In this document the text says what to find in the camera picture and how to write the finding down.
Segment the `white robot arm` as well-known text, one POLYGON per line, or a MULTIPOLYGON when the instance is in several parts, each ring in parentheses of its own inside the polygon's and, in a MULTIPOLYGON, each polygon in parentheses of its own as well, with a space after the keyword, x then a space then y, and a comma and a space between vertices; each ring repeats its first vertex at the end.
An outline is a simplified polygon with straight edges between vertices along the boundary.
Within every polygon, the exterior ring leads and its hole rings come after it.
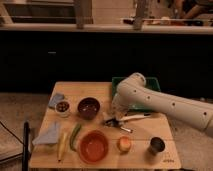
POLYGON ((178 97, 145 87, 141 73, 133 73, 116 87, 111 113, 121 120, 133 104, 171 116, 213 138, 213 104, 178 97))

